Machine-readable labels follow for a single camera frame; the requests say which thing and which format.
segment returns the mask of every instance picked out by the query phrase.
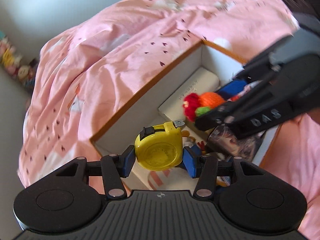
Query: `pink bedsheet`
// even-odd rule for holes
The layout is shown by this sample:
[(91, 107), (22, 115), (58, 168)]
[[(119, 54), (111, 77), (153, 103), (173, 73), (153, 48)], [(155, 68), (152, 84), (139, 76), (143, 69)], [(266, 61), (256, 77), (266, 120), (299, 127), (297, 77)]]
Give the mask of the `pink bedsheet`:
[[(77, 156), (99, 160), (89, 138), (166, 64), (200, 39), (249, 59), (296, 28), (281, 0), (123, 0), (61, 33), (41, 50), (19, 159), (23, 185)], [(297, 155), (304, 150), (301, 147), (297, 145)], [(290, 159), (295, 170), (284, 172), (292, 173), (292, 179), (272, 165), (267, 168), (304, 193), (312, 191), (308, 200), (316, 205), (320, 187), (304, 188), (311, 178), (300, 177), (299, 160)], [(308, 162), (313, 170), (314, 163)], [(103, 191), (100, 181), (90, 182)], [(304, 221), (303, 233), (308, 223), (313, 222)]]

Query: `wall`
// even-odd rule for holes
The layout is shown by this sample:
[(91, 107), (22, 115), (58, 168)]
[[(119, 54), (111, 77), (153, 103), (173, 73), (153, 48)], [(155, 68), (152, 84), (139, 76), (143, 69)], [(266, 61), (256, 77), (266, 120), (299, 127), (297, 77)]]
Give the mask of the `wall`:
[(27, 60), (64, 30), (119, 0), (0, 0), (0, 30)]
[(28, 94), (0, 68), (0, 239), (13, 239), (20, 227), (12, 205), (23, 189), (17, 176), (22, 126)]

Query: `orange pom-pom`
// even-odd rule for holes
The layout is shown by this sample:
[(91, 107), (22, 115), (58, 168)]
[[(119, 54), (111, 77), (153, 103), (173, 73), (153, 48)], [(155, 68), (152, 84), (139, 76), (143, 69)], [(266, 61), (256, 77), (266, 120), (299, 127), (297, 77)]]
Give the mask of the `orange pom-pom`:
[(202, 107), (208, 106), (211, 109), (214, 109), (224, 102), (225, 100), (220, 95), (214, 92), (206, 92), (199, 96), (199, 103)]

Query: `open box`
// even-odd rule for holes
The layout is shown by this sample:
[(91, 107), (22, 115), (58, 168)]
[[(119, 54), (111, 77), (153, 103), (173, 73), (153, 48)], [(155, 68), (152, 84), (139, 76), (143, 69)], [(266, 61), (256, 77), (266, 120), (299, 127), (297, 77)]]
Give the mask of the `open box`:
[[(101, 155), (121, 154), (129, 145), (134, 144), (143, 127), (168, 121), (159, 115), (159, 106), (200, 66), (215, 73), (223, 86), (243, 70), (245, 62), (243, 58), (214, 43), (205, 40), (196, 43), (168, 64), (125, 103), (91, 138), (91, 143)], [(262, 162), (276, 131), (275, 127), (266, 132), (263, 143), (252, 161), (256, 165)], [(149, 174), (150, 171), (136, 162), (130, 176), (123, 181), (129, 189), (152, 189), (148, 182)]]

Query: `red plush toy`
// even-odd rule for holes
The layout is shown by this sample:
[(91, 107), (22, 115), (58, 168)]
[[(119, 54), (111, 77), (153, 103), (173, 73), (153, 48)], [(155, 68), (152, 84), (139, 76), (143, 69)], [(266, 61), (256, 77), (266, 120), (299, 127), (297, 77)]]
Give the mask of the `red plush toy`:
[(200, 107), (199, 96), (196, 93), (191, 93), (184, 98), (183, 108), (184, 115), (191, 121), (196, 120), (196, 109)]

